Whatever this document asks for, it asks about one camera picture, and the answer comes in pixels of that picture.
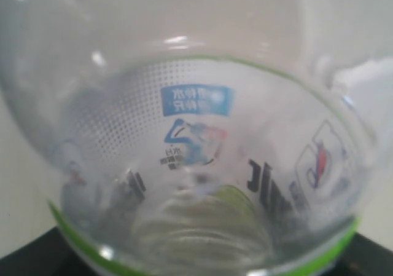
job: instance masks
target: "dotted pattern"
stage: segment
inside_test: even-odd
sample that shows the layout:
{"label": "dotted pattern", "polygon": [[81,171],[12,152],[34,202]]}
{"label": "dotted pattern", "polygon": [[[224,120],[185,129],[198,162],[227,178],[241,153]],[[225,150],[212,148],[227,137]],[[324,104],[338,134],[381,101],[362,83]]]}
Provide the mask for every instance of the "dotted pattern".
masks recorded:
{"label": "dotted pattern", "polygon": [[68,109],[65,125],[83,154],[98,154],[105,167],[115,166],[146,133],[165,121],[162,87],[195,77],[199,60],[176,60],[140,66],[110,78],[100,90],[85,90]]}

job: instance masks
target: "blue label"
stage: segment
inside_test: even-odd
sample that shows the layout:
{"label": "blue label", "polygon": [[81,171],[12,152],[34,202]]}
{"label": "blue label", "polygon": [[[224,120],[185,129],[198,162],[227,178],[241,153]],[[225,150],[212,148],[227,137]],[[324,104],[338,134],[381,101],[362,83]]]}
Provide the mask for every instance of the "blue label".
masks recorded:
{"label": "blue label", "polygon": [[164,116],[176,114],[218,114],[228,116],[233,90],[204,84],[181,84],[161,89]]}

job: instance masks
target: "green stripe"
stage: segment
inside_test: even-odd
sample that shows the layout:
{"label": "green stripe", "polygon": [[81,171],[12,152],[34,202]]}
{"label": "green stripe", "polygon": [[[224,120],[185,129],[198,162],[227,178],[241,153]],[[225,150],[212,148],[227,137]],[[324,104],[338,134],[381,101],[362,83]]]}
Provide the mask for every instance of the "green stripe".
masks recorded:
{"label": "green stripe", "polygon": [[[61,231],[64,233],[66,238],[75,245],[78,250],[83,253],[89,260],[95,263],[97,266],[106,269],[108,272],[113,273],[117,276],[148,276],[143,272],[139,272],[130,269],[128,266],[121,264],[117,261],[108,260],[103,258],[91,243],[84,239],[81,235],[77,233],[66,221],[57,207],[52,203],[48,202],[49,208],[57,221],[57,224]],[[349,228],[347,233],[343,238],[331,249],[327,250],[324,254],[317,257],[316,259],[306,263],[305,265],[298,267],[291,272],[285,272],[277,276],[307,276],[322,270],[327,267],[334,259],[336,259],[340,253],[347,247],[351,242],[353,235],[359,225],[359,220],[355,220],[352,226]]]}

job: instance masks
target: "black surface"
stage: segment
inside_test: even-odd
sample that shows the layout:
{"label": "black surface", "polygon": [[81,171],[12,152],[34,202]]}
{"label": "black surface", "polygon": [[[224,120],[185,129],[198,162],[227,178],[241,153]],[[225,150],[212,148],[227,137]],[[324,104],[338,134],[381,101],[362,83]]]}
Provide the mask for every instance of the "black surface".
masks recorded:
{"label": "black surface", "polygon": [[[96,276],[57,229],[0,260],[0,276]],[[324,276],[393,276],[393,253],[357,234],[336,268]]]}

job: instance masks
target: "green rim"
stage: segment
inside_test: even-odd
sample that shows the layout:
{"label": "green rim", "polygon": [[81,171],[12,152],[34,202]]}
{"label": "green rim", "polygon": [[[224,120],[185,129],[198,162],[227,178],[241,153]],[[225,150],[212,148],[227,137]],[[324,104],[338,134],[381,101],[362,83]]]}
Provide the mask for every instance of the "green rim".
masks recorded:
{"label": "green rim", "polygon": [[[89,243],[86,239],[79,235],[77,231],[75,231],[74,228],[70,226],[70,224],[63,217],[61,212],[52,202],[49,201],[48,204],[53,217],[55,218],[59,228],[61,229],[65,237],[73,245],[75,245],[78,250],[83,253],[91,262],[117,276],[149,276],[148,274],[145,274],[143,272],[130,269],[128,266],[123,265],[117,261],[110,261],[103,258],[91,243]],[[340,239],[340,241],[337,242],[336,245],[331,247],[325,253],[301,267],[297,267],[290,272],[278,274],[277,276],[308,276],[327,267],[329,263],[336,259],[351,242],[351,239],[355,234],[358,225],[359,220],[356,219],[352,226],[345,233],[345,235]]]}

